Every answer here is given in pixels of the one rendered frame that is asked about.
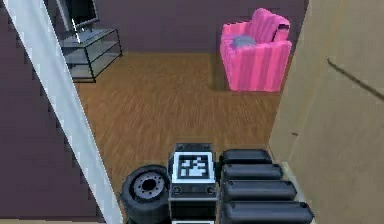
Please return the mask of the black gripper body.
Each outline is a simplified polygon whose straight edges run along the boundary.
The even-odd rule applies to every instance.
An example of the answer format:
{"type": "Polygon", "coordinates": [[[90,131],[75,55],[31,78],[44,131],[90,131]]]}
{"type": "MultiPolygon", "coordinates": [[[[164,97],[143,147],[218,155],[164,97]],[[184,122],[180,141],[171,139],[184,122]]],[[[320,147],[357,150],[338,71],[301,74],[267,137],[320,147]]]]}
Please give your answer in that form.
{"type": "Polygon", "coordinates": [[[160,224],[169,217],[169,178],[162,165],[145,165],[127,176],[120,199],[136,224],[160,224]]]}

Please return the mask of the glass television stand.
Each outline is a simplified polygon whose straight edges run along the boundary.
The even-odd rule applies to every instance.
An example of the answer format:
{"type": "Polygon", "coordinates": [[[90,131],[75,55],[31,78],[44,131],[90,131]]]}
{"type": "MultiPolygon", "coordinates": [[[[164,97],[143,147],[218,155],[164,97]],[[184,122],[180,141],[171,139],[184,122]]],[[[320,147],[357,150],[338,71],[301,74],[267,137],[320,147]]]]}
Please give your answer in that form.
{"type": "Polygon", "coordinates": [[[96,78],[123,55],[117,29],[84,30],[59,41],[75,83],[95,83],[96,78]]]}

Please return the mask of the grey cushion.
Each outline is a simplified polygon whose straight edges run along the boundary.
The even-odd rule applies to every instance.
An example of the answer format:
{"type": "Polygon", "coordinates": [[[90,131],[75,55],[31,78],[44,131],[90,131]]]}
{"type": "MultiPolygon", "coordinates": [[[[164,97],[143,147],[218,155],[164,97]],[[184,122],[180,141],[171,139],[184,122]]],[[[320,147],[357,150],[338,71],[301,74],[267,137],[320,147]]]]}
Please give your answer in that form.
{"type": "Polygon", "coordinates": [[[235,36],[232,40],[232,45],[235,48],[253,46],[255,44],[256,44],[256,41],[252,37],[247,35],[238,35],[238,36],[235,36]]]}

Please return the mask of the black television set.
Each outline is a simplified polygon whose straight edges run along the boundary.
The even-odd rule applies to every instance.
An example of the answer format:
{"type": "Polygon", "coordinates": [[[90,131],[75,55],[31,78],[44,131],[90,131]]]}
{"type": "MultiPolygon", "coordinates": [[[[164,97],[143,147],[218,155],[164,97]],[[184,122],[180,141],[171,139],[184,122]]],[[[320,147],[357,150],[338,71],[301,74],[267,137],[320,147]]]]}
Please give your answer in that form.
{"type": "Polygon", "coordinates": [[[65,41],[82,43],[96,35],[99,21],[95,0],[56,0],[66,30],[65,41]]]}

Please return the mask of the beige room door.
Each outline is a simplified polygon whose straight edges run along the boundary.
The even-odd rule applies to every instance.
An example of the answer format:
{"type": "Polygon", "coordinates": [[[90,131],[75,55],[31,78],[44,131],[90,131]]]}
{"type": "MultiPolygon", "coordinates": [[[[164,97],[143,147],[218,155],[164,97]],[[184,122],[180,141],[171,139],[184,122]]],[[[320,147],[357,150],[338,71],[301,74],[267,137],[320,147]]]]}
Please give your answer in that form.
{"type": "Polygon", "coordinates": [[[309,0],[269,139],[316,224],[384,224],[384,0],[309,0]]]}

